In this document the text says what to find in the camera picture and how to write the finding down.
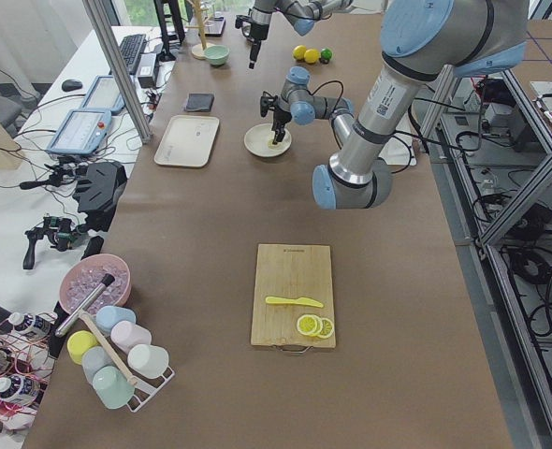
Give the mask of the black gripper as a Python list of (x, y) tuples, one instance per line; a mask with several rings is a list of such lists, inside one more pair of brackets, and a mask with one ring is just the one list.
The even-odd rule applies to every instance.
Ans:
[(249, 26), (247, 37), (249, 40), (253, 41), (249, 55), (250, 69), (254, 69), (257, 62), (261, 50), (260, 41), (264, 41), (268, 38), (270, 21), (271, 15), (264, 13), (236, 16), (235, 27), (241, 29), (244, 24), (247, 24)]
[(263, 92), (260, 96), (260, 115), (266, 117), (272, 113), (273, 140), (282, 143), (285, 137), (285, 126), (291, 122), (291, 113), (281, 105), (281, 98), (277, 94)]

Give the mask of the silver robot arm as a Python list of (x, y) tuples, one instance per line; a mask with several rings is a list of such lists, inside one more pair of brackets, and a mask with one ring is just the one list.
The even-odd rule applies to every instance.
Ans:
[(345, 11), (353, 4), (351, 0), (309, 1), (301, 4), (293, 0), (257, 0), (247, 15), (237, 15), (235, 28), (248, 25), (247, 40), (251, 43), (249, 68), (254, 69), (262, 43), (268, 39), (273, 13), (281, 13), (300, 35), (307, 35), (316, 22), (327, 19), (335, 11)]
[(396, 1), (380, 34), (383, 68), (358, 115), (344, 98), (310, 92), (309, 72), (292, 68), (278, 95), (263, 94), (274, 142), (287, 123), (327, 119), (341, 148), (312, 174), (312, 193), (325, 210), (367, 209), (384, 202), (392, 175), (379, 154), (421, 87), (446, 65), (458, 78), (494, 74), (525, 54), (526, 1)]

